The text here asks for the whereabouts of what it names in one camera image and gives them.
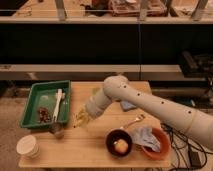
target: green tray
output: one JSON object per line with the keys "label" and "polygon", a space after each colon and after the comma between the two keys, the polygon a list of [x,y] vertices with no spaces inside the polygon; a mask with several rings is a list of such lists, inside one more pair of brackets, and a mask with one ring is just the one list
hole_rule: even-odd
{"label": "green tray", "polygon": [[37,110],[39,107],[47,108],[52,119],[53,111],[56,105],[55,95],[59,88],[62,89],[63,93],[65,93],[65,98],[60,102],[58,121],[63,124],[66,124],[69,121],[71,96],[70,81],[35,83],[31,87],[23,117],[20,121],[21,128],[40,129],[49,127],[52,121],[39,123],[39,114]]}

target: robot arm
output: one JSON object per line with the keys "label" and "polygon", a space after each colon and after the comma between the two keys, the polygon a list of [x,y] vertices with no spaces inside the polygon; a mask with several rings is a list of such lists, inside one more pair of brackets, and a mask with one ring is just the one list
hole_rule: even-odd
{"label": "robot arm", "polygon": [[114,100],[125,100],[150,113],[189,138],[213,150],[213,117],[197,109],[184,106],[128,85],[123,76],[104,80],[103,88],[86,103],[86,111],[92,118],[103,114]]}

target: paper cup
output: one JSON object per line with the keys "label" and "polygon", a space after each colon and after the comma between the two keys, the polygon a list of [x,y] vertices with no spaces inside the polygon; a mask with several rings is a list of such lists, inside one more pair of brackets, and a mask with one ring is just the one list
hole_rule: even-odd
{"label": "paper cup", "polygon": [[33,135],[22,137],[16,146],[16,151],[23,156],[36,157],[39,152],[39,146]]}

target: brown bowl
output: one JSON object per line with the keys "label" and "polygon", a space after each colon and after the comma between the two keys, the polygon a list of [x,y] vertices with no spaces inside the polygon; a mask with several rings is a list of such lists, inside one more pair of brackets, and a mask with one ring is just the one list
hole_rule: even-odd
{"label": "brown bowl", "polygon": [[[128,144],[128,149],[126,150],[125,153],[119,153],[115,150],[114,143],[116,141],[118,141],[119,139],[123,139]],[[127,132],[125,132],[121,129],[116,129],[116,130],[111,131],[107,135],[106,146],[107,146],[108,151],[111,154],[113,154],[115,156],[119,156],[119,157],[124,157],[124,156],[128,155],[132,149],[132,138],[130,137],[130,135]]]}
{"label": "brown bowl", "polygon": [[158,128],[152,128],[152,133],[155,135],[155,137],[158,139],[158,141],[161,144],[161,151],[155,152],[149,147],[141,146],[143,153],[153,160],[162,160],[164,159],[170,152],[171,149],[171,143],[166,135],[166,133]]}

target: cloth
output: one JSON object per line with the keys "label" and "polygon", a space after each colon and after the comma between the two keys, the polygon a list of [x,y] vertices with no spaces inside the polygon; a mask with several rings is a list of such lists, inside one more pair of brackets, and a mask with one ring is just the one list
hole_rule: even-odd
{"label": "cloth", "polygon": [[152,134],[152,128],[150,126],[135,129],[131,137],[135,144],[150,147],[155,152],[160,152],[161,150],[161,144]]}

